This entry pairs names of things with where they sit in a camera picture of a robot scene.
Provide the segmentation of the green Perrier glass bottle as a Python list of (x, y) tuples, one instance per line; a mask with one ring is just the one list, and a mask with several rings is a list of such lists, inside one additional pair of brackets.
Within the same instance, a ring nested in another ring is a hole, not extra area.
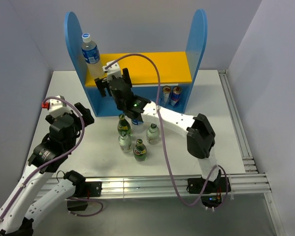
[(118, 133), (126, 132), (129, 135), (132, 135), (130, 123), (126, 120), (124, 114), (119, 114), (118, 116)]

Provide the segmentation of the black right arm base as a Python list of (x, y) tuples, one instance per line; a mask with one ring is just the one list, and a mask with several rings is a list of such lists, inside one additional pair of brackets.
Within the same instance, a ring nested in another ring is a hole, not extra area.
[[(187, 192), (189, 194), (200, 194), (205, 180), (201, 177), (187, 179)], [(215, 181), (208, 181), (201, 196), (201, 203), (208, 208), (216, 208), (223, 202), (222, 194), (231, 193), (229, 178), (220, 177)]]

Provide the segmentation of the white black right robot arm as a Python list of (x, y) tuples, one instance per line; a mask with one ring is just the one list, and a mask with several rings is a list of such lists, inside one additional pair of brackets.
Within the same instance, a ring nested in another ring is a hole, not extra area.
[(128, 118), (155, 123), (186, 138), (188, 152), (199, 161), (205, 193), (212, 193), (220, 185), (221, 172), (211, 151), (215, 132), (203, 114), (190, 116), (156, 105), (135, 95), (128, 70), (109, 69), (106, 78), (96, 78), (95, 84), (102, 97), (111, 96), (118, 110)]

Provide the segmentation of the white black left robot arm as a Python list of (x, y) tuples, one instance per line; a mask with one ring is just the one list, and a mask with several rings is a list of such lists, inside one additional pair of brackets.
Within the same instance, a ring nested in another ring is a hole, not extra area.
[(63, 180), (41, 198), (35, 197), (81, 141), (88, 125), (94, 123), (90, 109), (76, 103), (71, 109), (62, 101), (42, 104), (49, 114), (49, 132), (28, 159), (23, 175), (0, 208), (0, 236), (30, 236), (48, 210), (59, 202), (86, 192), (86, 179), (76, 171), (65, 173)]

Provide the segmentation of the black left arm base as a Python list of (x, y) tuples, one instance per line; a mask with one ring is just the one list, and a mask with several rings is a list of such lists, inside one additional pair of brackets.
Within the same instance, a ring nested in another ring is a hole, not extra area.
[(89, 199), (100, 197), (102, 190), (101, 181), (87, 181), (76, 187), (71, 196), (74, 200), (67, 201), (67, 209), (72, 212), (85, 211), (90, 206)]

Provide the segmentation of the blue and yellow shelf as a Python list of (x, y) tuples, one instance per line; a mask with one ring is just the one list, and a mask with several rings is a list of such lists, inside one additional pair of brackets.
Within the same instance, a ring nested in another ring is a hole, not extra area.
[[(64, 36), (67, 50), (76, 73), (85, 91), (90, 106), (97, 117), (111, 117), (120, 114), (112, 97), (102, 97), (90, 75), (82, 53), (82, 29), (74, 12), (67, 12), (64, 18)], [(207, 15), (203, 9), (196, 10), (183, 52), (145, 53), (147, 59), (131, 56), (119, 61), (121, 68), (127, 68), (135, 95), (156, 101), (161, 97), (157, 83), (178, 85), (182, 93), (176, 105), (166, 105), (175, 112), (184, 113), (194, 85), (207, 44)]]

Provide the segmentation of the plastic water bottle blue label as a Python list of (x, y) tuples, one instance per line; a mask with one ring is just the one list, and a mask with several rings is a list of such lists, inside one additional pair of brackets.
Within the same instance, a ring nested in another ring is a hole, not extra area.
[(133, 128), (134, 134), (141, 134), (142, 132), (144, 132), (145, 127), (144, 127), (143, 121), (140, 121), (137, 119), (132, 119), (131, 123), (132, 123), (132, 128)]

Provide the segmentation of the silver blue energy drink can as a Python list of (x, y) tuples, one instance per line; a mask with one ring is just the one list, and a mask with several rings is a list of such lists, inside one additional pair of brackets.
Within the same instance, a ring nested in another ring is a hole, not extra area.
[(161, 93), (161, 106), (166, 107), (169, 103), (170, 96), (171, 96), (172, 88), (168, 85), (162, 87)]

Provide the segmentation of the clear Chang glass bottle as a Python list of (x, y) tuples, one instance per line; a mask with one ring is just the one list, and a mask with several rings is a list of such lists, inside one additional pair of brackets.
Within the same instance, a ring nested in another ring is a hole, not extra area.
[(147, 142), (151, 145), (157, 144), (159, 137), (159, 128), (155, 123), (152, 123), (147, 130)]
[(132, 138), (130, 134), (128, 134), (126, 131), (121, 131), (118, 138), (118, 143), (119, 143), (120, 149), (123, 152), (130, 152), (133, 148)]

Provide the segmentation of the blue silver Red Bull can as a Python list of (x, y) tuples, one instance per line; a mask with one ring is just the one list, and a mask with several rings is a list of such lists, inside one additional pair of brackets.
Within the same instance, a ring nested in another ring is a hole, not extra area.
[(182, 93), (182, 88), (180, 86), (175, 86), (172, 89), (170, 105), (173, 107), (178, 106), (178, 102), (180, 100), (180, 96)]

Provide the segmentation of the green glass bottle red label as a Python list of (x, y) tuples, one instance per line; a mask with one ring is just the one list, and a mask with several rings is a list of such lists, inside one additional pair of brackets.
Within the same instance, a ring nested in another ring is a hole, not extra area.
[(145, 161), (147, 157), (147, 148), (143, 143), (142, 139), (138, 139), (133, 149), (134, 158), (137, 161)]

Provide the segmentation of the aluminium side rail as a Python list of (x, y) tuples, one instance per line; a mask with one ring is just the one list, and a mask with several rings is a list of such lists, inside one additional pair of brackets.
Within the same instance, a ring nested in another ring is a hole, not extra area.
[(227, 78), (226, 70), (218, 70), (218, 75), (228, 104), (245, 171), (247, 174), (256, 174), (258, 173), (258, 169), (256, 167), (248, 140), (245, 135), (245, 131)]

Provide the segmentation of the aluminium front rail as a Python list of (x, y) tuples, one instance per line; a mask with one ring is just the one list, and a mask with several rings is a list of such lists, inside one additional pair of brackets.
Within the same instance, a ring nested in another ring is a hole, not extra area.
[[(228, 175), (232, 194), (270, 193), (265, 174)], [(169, 176), (87, 178), (86, 183), (99, 182), (96, 188), (99, 199), (134, 199), (175, 197)]]

